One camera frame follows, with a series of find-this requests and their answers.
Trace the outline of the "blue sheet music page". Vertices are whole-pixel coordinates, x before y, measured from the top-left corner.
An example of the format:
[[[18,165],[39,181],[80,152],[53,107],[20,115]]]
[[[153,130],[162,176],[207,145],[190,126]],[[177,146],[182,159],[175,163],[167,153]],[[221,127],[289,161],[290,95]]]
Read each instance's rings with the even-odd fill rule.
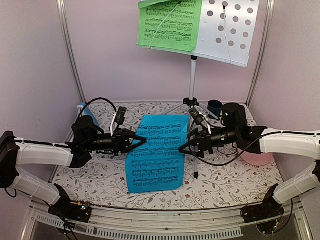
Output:
[[[187,142],[189,116],[144,115],[138,136],[146,143],[131,151],[125,160],[131,194],[176,190],[183,185],[185,155],[179,147]]]

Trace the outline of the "blue metronome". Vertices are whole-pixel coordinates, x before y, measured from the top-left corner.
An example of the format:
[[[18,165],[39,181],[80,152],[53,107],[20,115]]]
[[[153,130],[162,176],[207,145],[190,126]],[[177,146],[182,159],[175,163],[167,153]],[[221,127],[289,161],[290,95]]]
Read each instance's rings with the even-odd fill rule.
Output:
[[[79,115],[79,113],[81,112],[81,110],[85,107],[85,103],[84,102],[81,102],[77,105],[76,107],[76,111],[77,111],[77,115]],[[92,111],[89,109],[89,107],[87,106],[84,111],[82,112],[81,114],[82,116],[90,116],[92,119],[93,119],[93,123],[96,125],[96,126],[100,126],[99,123],[98,123],[98,120],[94,117]]]

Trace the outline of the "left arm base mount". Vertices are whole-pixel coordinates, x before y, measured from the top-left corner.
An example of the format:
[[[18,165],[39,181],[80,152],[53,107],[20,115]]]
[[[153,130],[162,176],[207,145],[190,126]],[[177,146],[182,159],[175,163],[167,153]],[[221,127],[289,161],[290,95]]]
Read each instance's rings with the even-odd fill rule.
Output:
[[[83,200],[77,203],[72,202],[61,186],[56,183],[54,186],[57,188],[60,198],[57,203],[49,206],[48,213],[63,219],[88,223],[92,213],[91,203]]]

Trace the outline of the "white perforated music stand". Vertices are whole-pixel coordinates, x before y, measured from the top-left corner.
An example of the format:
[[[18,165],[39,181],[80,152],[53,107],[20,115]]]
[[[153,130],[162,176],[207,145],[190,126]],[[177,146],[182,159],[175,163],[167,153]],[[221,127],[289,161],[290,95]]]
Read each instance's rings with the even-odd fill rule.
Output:
[[[141,49],[181,54],[190,58],[189,93],[183,104],[195,107],[199,105],[195,89],[199,82],[201,60],[212,60],[229,67],[255,66],[259,54],[257,39],[266,8],[266,0],[202,0],[195,50],[184,52],[140,47],[138,36],[136,44]]]

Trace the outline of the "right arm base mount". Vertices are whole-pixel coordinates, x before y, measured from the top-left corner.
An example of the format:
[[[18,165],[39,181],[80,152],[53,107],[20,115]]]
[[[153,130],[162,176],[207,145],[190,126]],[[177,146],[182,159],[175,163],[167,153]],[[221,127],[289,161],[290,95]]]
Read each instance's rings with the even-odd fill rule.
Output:
[[[265,195],[262,203],[257,205],[246,205],[240,210],[240,215],[245,223],[257,222],[269,218],[280,217],[285,213],[282,204],[273,198],[274,193],[270,189]]]

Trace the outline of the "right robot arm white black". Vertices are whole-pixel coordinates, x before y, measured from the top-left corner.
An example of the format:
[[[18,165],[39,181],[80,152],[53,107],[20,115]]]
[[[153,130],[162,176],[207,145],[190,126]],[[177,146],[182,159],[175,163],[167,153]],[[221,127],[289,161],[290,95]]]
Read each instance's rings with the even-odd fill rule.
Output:
[[[320,133],[319,131],[287,131],[266,126],[249,126],[245,107],[238,103],[222,106],[222,127],[203,126],[202,130],[191,129],[187,142],[178,150],[200,161],[205,152],[214,148],[236,144],[241,153],[288,154],[314,160],[308,168],[291,179],[277,183],[266,193],[258,213],[269,218],[285,202],[303,195],[320,185]]]

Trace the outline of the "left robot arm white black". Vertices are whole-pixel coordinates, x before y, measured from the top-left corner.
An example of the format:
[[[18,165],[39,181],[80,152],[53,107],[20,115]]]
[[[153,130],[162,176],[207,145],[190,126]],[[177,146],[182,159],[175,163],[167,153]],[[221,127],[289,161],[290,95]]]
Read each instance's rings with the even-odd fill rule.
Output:
[[[0,138],[0,187],[23,192],[55,208],[63,217],[74,213],[74,205],[66,191],[26,172],[22,165],[56,165],[70,169],[84,167],[92,152],[118,156],[146,143],[146,138],[129,129],[110,133],[94,123],[91,116],[79,117],[71,127],[73,141],[64,144],[24,140],[6,131]]]

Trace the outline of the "green sheet music page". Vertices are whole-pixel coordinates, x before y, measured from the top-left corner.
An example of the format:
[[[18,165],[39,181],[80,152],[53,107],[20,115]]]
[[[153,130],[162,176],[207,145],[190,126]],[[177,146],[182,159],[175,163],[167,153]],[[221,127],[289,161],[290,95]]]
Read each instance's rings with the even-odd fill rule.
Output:
[[[198,41],[201,0],[141,0],[137,45],[192,52]]]

